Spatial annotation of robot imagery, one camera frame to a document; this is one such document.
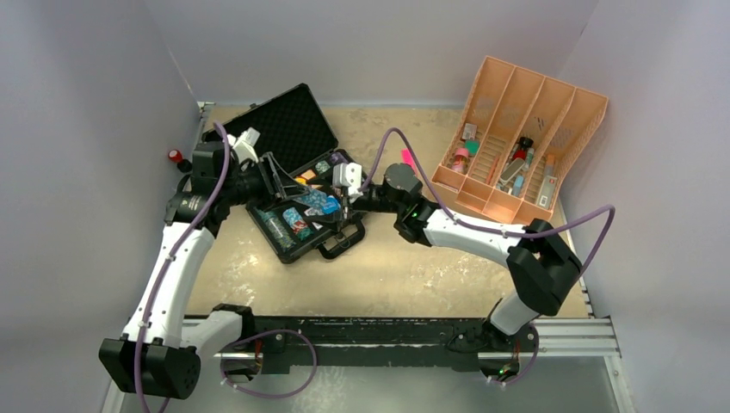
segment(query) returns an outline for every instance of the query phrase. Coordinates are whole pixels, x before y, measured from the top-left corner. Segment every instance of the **organizer compartment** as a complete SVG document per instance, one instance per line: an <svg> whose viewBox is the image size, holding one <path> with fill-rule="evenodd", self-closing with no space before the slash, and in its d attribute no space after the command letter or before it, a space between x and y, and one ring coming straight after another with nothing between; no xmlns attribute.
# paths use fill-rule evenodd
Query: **organizer compartment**
<svg viewBox="0 0 730 413"><path fill-rule="evenodd" d="M550 219L565 176L603 120L608 98L568 83L487 57L467 98L461 123L431 181L459 213L504 223ZM450 169L464 145L464 126L477 126L479 150L465 175ZM496 189L508 155L520 137L533 140L535 154L519 196ZM538 205L546 156L555 157L556 187L549 204Z"/></svg>

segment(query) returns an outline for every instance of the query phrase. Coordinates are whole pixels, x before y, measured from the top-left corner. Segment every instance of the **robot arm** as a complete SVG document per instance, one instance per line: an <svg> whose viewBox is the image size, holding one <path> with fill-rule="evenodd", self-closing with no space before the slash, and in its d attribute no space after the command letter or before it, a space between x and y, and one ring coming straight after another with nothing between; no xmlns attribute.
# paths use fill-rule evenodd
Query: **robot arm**
<svg viewBox="0 0 730 413"><path fill-rule="evenodd" d="M255 202L261 209L267 209L307 194L309 189L281 170L270 154L264 154L257 160L248 157L250 160L244 163L243 168L232 168L228 175L221 177L222 152L220 142L204 142L196 147L189 177L191 190L181 190L168 203L163 242L140 304L121 337L105 339L99 350L102 364L122 391L135 391L134 347L138 341L142 311L158 270L169 258L167 251L171 245L193 221L219 179L225 179L219 198L177 252L152 306L142 344L143 393L187 398L195 389L202 362L211 360L225 345L255 334L251 309L238 305L218 305L204 322L193 328L184 326L184 312L195 277L232 206ZM231 156L232 164L238 165L237 152L232 152ZM395 213L394 227L411 243L463 250L507 267L516 292L496 305L482 324L483 335L479 338L490 343L493 351L511 348L511 337L535 317L556 314L578 278L581 263L560 237L534 240L502 237L456 225L436 203L421 195L423 184L405 164L391 165L383 183L369 186L365 193L359 190L361 179L362 168L359 165L336 166L334 183L343 193L339 215L334 219L313 216L305 217L305 220L341 225L353 211ZM461 215L459 218L469 224L502 232L539 232L550 228L547 222L540 220L523 227Z"/></svg>
<svg viewBox="0 0 730 413"><path fill-rule="evenodd" d="M493 229L498 234L478 231L457 225L438 204L423 197L423 183L404 163L390 165L383 183L370 185L365 193L359 189L362 174L358 171L362 168L352 167L352 163L335 168L334 186L346 188L343 219L347 219L349 211L395 213L394 227L408 242L462 250L510 270L516 291L497 303L486 326L498 336L512 336L540 315L556 315L578 281L582 263L560 236L527 239L498 235L552 229L546 221L535 219L527 226L504 225L454 214L455 219L472 227Z"/></svg>

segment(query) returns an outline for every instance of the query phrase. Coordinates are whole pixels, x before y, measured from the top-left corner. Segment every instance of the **table surface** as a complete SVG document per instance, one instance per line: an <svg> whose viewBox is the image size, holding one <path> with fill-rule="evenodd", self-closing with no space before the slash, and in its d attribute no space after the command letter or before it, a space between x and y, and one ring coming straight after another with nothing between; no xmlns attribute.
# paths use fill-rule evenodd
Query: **table surface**
<svg viewBox="0 0 730 413"><path fill-rule="evenodd" d="M216 107L225 122L247 108ZM456 109L323 108L344 148L369 170L382 134L398 126L431 174L461 118ZM393 135L375 181L401 162L403 144ZM563 224L560 203L553 225ZM208 314L219 303L249 305L255 314L285 316L485 317L513 289L506 268L450 249L407 243L393 229L393 215L370 213L367 235L336 260L316 250L293 264L276 258L243 207L233 208L208 253L190 297L188 314ZM587 317L575 286L558 317Z"/></svg>

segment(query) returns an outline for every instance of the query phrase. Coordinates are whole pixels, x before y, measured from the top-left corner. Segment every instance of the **black foam lining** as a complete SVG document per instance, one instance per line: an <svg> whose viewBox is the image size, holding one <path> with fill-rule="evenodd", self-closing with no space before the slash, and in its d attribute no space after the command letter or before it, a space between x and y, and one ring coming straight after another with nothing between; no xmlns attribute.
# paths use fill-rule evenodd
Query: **black foam lining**
<svg viewBox="0 0 730 413"><path fill-rule="evenodd" d="M249 127L259 131L261 136L254 145L256 153L273 152L276 161L288 173L338 145L335 134L305 83L254 107L224 126L233 136L239 136Z"/></svg>

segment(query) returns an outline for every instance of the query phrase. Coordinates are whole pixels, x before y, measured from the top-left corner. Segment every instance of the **red button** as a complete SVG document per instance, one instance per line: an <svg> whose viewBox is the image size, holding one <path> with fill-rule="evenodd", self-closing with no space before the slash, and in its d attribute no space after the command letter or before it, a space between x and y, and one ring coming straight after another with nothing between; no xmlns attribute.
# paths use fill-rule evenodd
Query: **red button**
<svg viewBox="0 0 730 413"><path fill-rule="evenodd" d="M167 154L167 157L174 163L180 163L183 161L183 155L177 149L170 151L170 153Z"/></svg>

